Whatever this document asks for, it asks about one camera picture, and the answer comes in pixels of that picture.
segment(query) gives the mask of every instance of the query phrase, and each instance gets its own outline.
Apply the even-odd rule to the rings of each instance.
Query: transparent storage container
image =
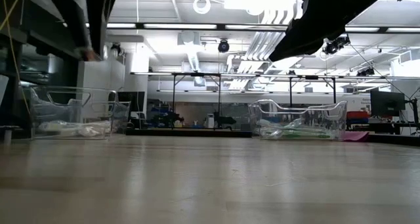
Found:
[[[284,108],[267,99],[250,104],[249,113],[252,131],[262,139],[341,140],[346,129],[347,101]]]
[[[31,87],[33,139],[109,139],[127,125],[128,106],[106,89]]]

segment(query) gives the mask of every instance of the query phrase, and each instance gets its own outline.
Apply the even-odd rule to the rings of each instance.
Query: ceiling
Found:
[[[58,15],[49,0],[35,0],[51,13]],[[199,14],[194,8],[195,0],[117,0],[110,22],[182,22],[182,23],[261,23],[264,14],[251,15],[246,10],[224,8],[225,0],[210,0],[211,8],[207,14]],[[250,2],[249,8],[255,8],[257,1]],[[350,25],[355,26],[420,26],[420,0],[380,0],[355,18]],[[108,35],[142,35],[145,37],[153,55],[151,66],[176,66],[187,61],[185,52],[177,47],[177,37],[181,31],[167,30],[109,30]],[[226,62],[229,54],[217,51],[220,39],[227,39],[230,52],[246,51],[255,32],[199,31],[201,38],[214,39],[206,42],[205,48],[198,53],[204,62]],[[403,53],[410,48],[420,46],[420,35],[416,34],[350,34],[350,40],[356,50],[347,47],[339,54],[328,58],[316,53],[313,57],[303,58],[300,70],[340,69],[343,72],[351,67],[375,59],[378,68],[388,70],[388,60],[396,57],[391,53]],[[136,43],[122,43],[127,51],[135,51]]]

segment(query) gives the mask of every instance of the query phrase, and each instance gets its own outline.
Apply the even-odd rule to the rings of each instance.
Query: black metal frame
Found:
[[[110,30],[195,30],[195,31],[229,31],[229,32],[286,32],[287,24],[222,24],[222,23],[178,23],[178,22],[111,22],[109,24],[123,24],[121,27],[108,27]],[[150,27],[148,25],[163,25],[170,24],[170,28],[166,27]],[[215,28],[208,28],[208,25],[216,25]],[[389,28],[395,26],[347,26],[351,28],[377,28],[373,31],[346,31],[346,34],[420,34],[420,31],[392,31]],[[418,29],[418,26],[404,26],[407,29]]]
[[[218,102],[218,110],[219,110],[219,115],[221,116],[221,110],[222,110],[222,106],[221,106],[221,97],[222,97],[222,74],[217,74],[217,73],[171,73],[173,75],[173,92],[172,92],[172,112],[175,113],[175,93],[176,93],[176,87],[177,84],[179,82],[181,82],[185,76],[191,76],[191,77],[204,77],[204,76],[215,76],[219,78],[219,91],[215,91],[215,93],[219,94],[219,102]],[[179,81],[177,81],[177,76],[183,76]],[[318,76],[296,76],[295,78],[299,78],[299,79],[312,79],[312,80],[318,80],[319,77]],[[289,78],[289,96],[290,96],[290,107],[293,107],[293,84],[292,84],[292,77]],[[335,86],[335,77],[326,77],[326,78],[322,78],[332,89],[333,89],[333,103],[337,103],[337,91],[336,91],[336,86]],[[333,81],[333,85],[331,85],[326,79],[332,79]]]
[[[172,92],[172,112],[175,113],[175,91],[176,91],[176,86],[179,82],[181,82],[185,76],[191,76],[191,77],[204,77],[204,76],[215,76],[215,77],[219,77],[219,102],[217,103],[218,105],[218,113],[221,116],[222,115],[222,106],[221,106],[221,101],[222,101],[222,91],[221,91],[221,85],[222,85],[222,76],[221,74],[212,74],[212,73],[172,73],[173,75],[173,92]],[[182,78],[177,81],[177,76],[182,76]]]

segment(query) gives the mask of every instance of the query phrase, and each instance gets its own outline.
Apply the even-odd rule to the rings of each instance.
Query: white wall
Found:
[[[149,81],[148,84],[148,98],[159,99],[164,102],[172,101],[172,92],[157,92],[158,85],[160,84],[161,90],[172,90],[173,82],[170,81]],[[194,87],[191,81],[182,81],[176,87],[176,90],[205,90],[205,87]],[[207,85],[215,85],[214,82],[208,82]],[[222,102],[229,103],[252,103],[261,99],[272,99],[280,104],[288,104],[289,94],[222,94]],[[296,95],[293,94],[293,104],[333,104],[333,95]],[[175,101],[177,102],[218,102],[218,93],[175,93]],[[361,108],[365,108],[366,105],[370,105],[369,95],[337,95],[337,102],[348,101],[348,111],[361,111]]]
[[[80,62],[77,86],[119,90],[124,87],[125,66],[109,58],[102,62]]]
[[[305,85],[309,83],[306,82],[299,82],[293,86],[292,92],[305,92]],[[336,92],[337,93],[344,93],[344,89],[342,86],[348,85],[348,83],[337,83],[336,84]],[[211,79],[206,79],[206,86],[216,86],[216,83]],[[314,93],[332,93],[333,89],[330,86],[326,86],[326,83],[315,82],[311,83],[309,87],[312,87]],[[173,89],[173,81],[149,81],[148,88],[151,91],[156,91],[157,89],[161,90],[172,90]],[[227,91],[229,86],[224,85],[222,82],[222,91]],[[194,82],[192,81],[181,81],[177,84],[176,90],[206,90],[205,87],[195,87]],[[279,91],[279,92],[288,92],[289,91],[289,82],[276,82],[275,84],[268,85],[266,91]]]
[[[123,91],[144,92],[143,112],[146,113],[148,96],[148,76],[132,75],[131,72],[147,72],[149,56],[139,53],[129,53],[125,56],[125,82]]]
[[[420,60],[411,60],[409,62],[404,62],[403,64],[399,63],[399,59],[396,58],[391,61],[391,72],[392,76],[409,76],[409,77],[419,77],[420,76]],[[403,92],[406,95],[406,100],[408,97],[413,97],[411,99],[417,98],[420,99],[420,80],[393,80],[391,91],[395,93]],[[420,103],[417,103],[417,109],[420,112]],[[404,120],[410,122],[414,121],[414,113],[409,104],[406,104],[406,110],[403,111]]]

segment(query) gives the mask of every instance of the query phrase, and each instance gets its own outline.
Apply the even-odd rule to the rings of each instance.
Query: column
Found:
[[[138,49],[137,53],[128,53],[125,57],[125,82],[124,91],[126,92],[144,92],[143,110],[147,111],[147,89],[148,76],[132,75],[131,72],[148,72],[149,54],[147,51]]]
[[[418,64],[420,64],[420,60],[411,60],[401,64],[399,57],[394,58],[391,60],[391,76],[419,77],[420,69],[417,69]],[[399,90],[401,90],[401,92],[403,92],[403,94],[406,95],[406,100],[409,100],[408,97],[411,96],[411,99],[420,99],[420,80],[392,80],[392,84],[394,86],[391,86],[391,91],[395,93],[400,93]],[[406,110],[403,111],[402,114],[404,115],[403,120],[408,120],[410,122],[414,121],[414,114],[410,104],[406,104]],[[405,129],[403,131],[403,134],[407,135],[408,132],[409,130]]]

